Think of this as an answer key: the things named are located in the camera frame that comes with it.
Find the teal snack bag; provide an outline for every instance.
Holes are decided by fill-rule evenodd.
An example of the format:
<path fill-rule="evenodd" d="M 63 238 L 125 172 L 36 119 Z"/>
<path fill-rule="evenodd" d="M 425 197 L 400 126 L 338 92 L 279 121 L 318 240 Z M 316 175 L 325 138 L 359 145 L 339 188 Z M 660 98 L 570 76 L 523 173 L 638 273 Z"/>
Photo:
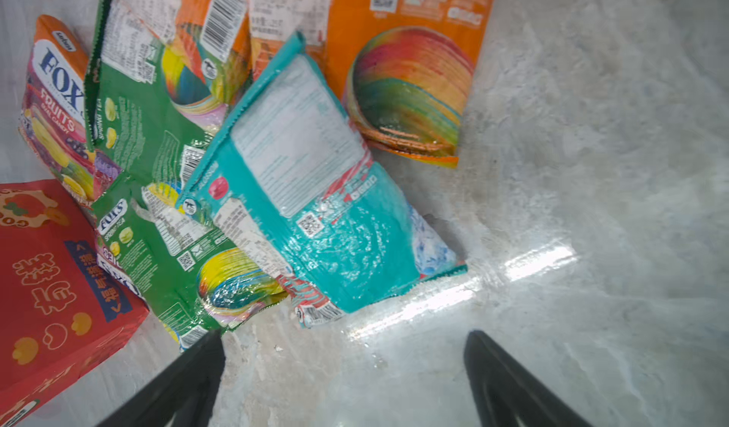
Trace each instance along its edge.
<path fill-rule="evenodd" d="M 93 211 L 99 238 L 183 349 L 287 295 L 223 232 L 167 207 L 129 176 Z"/>
<path fill-rule="evenodd" d="M 304 47 L 297 33 L 273 58 L 177 205 L 254 260 L 251 242 L 268 239 L 257 263 L 312 326 L 466 266 L 373 161 Z"/>

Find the spring tea candy wrapper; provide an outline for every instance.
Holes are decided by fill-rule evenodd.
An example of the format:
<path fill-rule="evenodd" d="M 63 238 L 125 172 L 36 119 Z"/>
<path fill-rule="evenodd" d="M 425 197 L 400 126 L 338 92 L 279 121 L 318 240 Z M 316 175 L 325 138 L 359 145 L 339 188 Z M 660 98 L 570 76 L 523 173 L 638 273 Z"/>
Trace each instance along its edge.
<path fill-rule="evenodd" d="M 174 107 L 214 133 L 249 78 L 248 0 L 119 1 L 165 46 Z"/>
<path fill-rule="evenodd" d="M 177 205 L 276 277 L 312 326 L 466 266 L 373 161 L 304 49 L 296 33 L 271 60 Z"/>

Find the red box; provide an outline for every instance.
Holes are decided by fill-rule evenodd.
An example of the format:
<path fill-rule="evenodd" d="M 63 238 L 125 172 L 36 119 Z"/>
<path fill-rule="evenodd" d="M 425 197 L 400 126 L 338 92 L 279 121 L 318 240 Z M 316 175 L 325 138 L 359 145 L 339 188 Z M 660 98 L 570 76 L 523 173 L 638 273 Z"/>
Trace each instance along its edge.
<path fill-rule="evenodd" d="M 0 427 L 121 349 L 147 306 L 96 265 L 94 231 L 56 180 L 0 185 Z"/>

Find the fox's candy package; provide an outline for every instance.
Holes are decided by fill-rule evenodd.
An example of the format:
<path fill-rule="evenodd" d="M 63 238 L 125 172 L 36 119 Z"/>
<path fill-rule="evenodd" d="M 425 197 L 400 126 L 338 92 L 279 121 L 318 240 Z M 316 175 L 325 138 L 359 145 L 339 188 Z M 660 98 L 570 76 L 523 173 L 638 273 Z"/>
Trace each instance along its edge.
<path fill-rule="evenodd" d="M 210 329 L 235 328 L 286 292 L 219 229 L 167 206 L 122 174 L 94 203 L 102 253 L 186 349 Z"/>
<path fill-rule="evenodd" d="M 182 63 L 119 0 L 101 0 L 96 23 L 85 82 L 89 140 L 173 204 L 212 139 L 168 94 L 165 66 Z"/>
<path fill-rule="evenodd" d="M 271 60 L 178 206 L 265 255 L 310 326 L 466 267 L 372 160 L 304 48 L 297 33 Z M 273 255 L 250 250 L 260 234 Z"/>
<path fill-rule="evenodd" d="M 332 0 L 324 74 L 370 143 L 456 167 L 493 0 Z"/>
<path fill-rule="evenodd" d="M 0 185 L 0 425 L 122 348 L 147 307 L 96 265 L 94 231 L 55 180 Z"/>
<path fill-rule="evenodd" d="M 74 199 L 90 207 L 119 169 L 103 153 L 86 147 L 82 77 L 87 63 L 68 27 L 51 16 L 40 16 L 28 61 L 20 130 Z"/>
<path fill-rule="evenodd" d="M 175 108 L 207 130 L 217 130 L 249 77 L 248 0 L 119 1 L 174 54 L 161 67 Z M 117 42 L 127 44 L 121 47 L 128 55 L 117 59 L 144 62 L 148 52 L 135 51 L 127 36 Z M 140 79 L 146 77 L 141 72 Z"/>
<path fill-rule="evenodd" d="M 306 52 L 322 63 L 331 0 L 250 0 L 253 78 L 258 79 L 294 31 L 306 39 Z"/>

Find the candy wrapper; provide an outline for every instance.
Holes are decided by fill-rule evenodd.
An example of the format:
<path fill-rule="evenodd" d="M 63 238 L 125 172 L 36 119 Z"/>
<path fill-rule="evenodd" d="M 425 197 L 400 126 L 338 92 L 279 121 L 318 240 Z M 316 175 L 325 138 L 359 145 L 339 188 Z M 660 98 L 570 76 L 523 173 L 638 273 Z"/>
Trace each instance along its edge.
<path fill-rule="evenodd" d="M 182 349 L 287 296 L 223 232 L 177 212 L 131 177 L 122 174 L 94 212 L 105 259 L 125 272 Z"/>
<path fill-rule="evenodd" d="M 93 227 L 55 180 L 0 185 L 0 238 L 10 426 L 122 348 L 148 310 L 96 264 Z"/>
<path fill-rule="evenodd" d="M 248 0 L 119 1 L 174 54 L 161 64 L 174 107 L 216 131 L 249 77 Z M 117 41 L 127 44 L 120 47 L 128 54 L 117 55 L 117 62 L 144 63 L 148 52 L 134 49 L 129 36 L 133 32 Z M 147 79 L 143 70 L 139 79 Z"/>
<path fill-rule="evenodd" d="M 373 161 L 304 49 L 297 33 L 273 58 L 178 206 L 275 276 L 311 326 L 466 266 Z"/>
<path fill-rule="evenodd" d="M 89 150 L 85 126 L 84 76 L 88 57 L 66 25 L 51 16 L 36 22 L 23 97 L 20 131 L 77 203 L 87 209 L 119 168 Z"/>
<path fill-rule="evenodd" d="M 332 0 L 329 85 L 371 145 L 456 167 L 493 0 Z"/>

